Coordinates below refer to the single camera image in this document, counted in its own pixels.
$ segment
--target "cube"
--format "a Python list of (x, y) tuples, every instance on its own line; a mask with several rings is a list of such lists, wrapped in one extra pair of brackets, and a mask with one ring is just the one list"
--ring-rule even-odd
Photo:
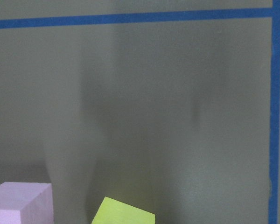
[(155, 215), (148, 211), (105, 197), (92, 224), (154, 224)]
[(53, 224), (50, 183), (0, 185), (0, 224)]

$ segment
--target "pink cube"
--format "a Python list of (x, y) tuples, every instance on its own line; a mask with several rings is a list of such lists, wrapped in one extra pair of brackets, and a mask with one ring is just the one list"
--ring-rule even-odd
[(53, 224), (50, 183), (0, 185), (0, 224)]

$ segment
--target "yellow-green block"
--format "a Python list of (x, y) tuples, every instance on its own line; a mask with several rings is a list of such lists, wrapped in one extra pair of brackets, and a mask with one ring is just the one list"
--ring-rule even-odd
[(148, 211), (105, 197), (92, 224), (154, 224), (155, 215)]

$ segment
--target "blue line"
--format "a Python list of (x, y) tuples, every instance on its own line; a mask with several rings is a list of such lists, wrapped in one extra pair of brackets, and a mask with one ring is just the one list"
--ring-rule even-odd
[(270, 181), (268, 223), (278, 223), (279, 121), (280, 119), (280, 0), (273, 0), (271, 108), (270, 108)]
[(0, 29), (135, 22), (165, 22), (271, 17), (271, 8), (200, 10), (161, 13), (109, 14), (0, 20)]

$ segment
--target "gray floor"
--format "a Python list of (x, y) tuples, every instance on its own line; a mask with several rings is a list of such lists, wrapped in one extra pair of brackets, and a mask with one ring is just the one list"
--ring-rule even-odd
[[(2, 2), (0, 19), (271, 6)], [(0, 183), (51, 182), (56, 224), (104, 196), (157, 224), (267, 223), (270, 54), (270, 19), (0, 30)]]

